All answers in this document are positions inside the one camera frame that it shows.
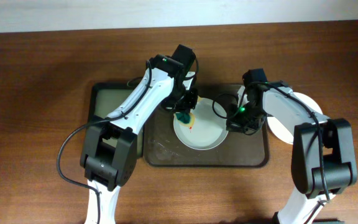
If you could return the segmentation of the cream white plate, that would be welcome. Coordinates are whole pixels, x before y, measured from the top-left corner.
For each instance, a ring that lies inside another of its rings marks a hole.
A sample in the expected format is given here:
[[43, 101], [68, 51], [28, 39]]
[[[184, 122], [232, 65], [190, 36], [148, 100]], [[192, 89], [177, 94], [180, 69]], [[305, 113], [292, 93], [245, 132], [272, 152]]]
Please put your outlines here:
[[[293, 94], [310, 109], [320, 114], [323, 113], [320, 106], [311, 97], [299, 92], [294, 92]], [[296, 118], [285, 118], [284, 120], [272, 116], [267, 118], [267, 124], [271, 132], [279, 138], [279, 140], [287, 144], [293, 144], [294, 128], [297, 125], [296, 121], [298, 121]]]

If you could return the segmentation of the grey plate with red stain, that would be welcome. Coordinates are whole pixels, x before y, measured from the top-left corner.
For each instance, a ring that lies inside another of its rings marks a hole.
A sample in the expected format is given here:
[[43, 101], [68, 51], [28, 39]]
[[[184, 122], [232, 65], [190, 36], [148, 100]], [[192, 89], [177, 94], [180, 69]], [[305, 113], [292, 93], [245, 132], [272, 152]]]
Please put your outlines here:
[[191, 110], [195, 116], [192, 127], [185, 127], [173, 119], [173, 129], [177, 138], [186, 146], [204, 151], [220, 145], [228, 135], [226, 130], [226, 120], [215, 114], [226, 116], [226, 111], [219, 104], [209, 98], [198, 98], [195, 109]]

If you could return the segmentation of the black tray with water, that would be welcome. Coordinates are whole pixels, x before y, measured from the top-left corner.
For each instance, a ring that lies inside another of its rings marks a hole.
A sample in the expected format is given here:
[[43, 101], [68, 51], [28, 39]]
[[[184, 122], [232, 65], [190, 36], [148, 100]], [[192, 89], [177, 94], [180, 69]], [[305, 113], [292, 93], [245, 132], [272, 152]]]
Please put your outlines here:
[[134, 87], [123, 83], [96, 83], [91, 89], [88, 121], [95, 116], [105, 118], [119, 107], [132, 93]]

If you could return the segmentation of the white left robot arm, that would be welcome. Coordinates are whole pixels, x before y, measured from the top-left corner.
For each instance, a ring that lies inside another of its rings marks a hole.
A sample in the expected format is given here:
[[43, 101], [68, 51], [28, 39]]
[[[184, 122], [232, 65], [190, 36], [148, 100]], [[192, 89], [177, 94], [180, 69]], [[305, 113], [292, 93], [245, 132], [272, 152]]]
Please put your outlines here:
[[198, 101], [194, 88], [197, 61], [193, 50], [179, 45], [171, 56], [146, 61], [145, 74], [133, 92], [105, 117], [88, 122], [80, 165], [89, 188], [86, 223], [114, 223], [120, 188], [137, 162], [137, 137], [154, 110], [189, 113]]

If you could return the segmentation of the dark brown serving tray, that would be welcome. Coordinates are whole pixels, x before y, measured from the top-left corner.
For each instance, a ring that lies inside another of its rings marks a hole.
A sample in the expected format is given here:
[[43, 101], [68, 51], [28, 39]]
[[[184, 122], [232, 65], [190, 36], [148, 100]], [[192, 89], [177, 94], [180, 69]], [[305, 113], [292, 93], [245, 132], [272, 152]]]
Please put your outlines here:
[[[238, 84], [198, 86], [198, 94], [219, 103], [226, 113], [235, 104]], [[225, 140], [209, 150], [184, 145], [173, 129], [173, 113], [157, 108], [144, 128], [143, 155], [152, 166], [159, 167], [263, 167], [269, 161], [267, 127], [256, 134], [228, 132]]]

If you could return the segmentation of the yellow green sponge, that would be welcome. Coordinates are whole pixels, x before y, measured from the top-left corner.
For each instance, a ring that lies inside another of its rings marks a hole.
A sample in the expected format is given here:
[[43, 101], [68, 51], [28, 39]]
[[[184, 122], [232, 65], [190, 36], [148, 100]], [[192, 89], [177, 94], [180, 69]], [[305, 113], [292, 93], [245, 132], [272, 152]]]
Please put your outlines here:
[[175, 113], [175, 119], [180, 125], [185, 127], [192, 127], [195, 122], [195, 116], [193, 113]]

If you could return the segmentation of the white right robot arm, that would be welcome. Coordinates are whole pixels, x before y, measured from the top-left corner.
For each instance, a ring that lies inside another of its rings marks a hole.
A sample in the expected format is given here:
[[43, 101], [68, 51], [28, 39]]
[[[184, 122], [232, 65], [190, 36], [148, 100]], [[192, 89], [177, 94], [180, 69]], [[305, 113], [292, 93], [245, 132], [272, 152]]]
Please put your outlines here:
[[245, 72], [242, 81], [226, 129], [250, 136], [269, 116], [284, 125], [293, 136], [291, 176], [295, 188], [272, 221], [312, 223], [325, 205], [357, 181], [351, 124], [312, 109], [287, 83], [268, 81], [261, 68]]

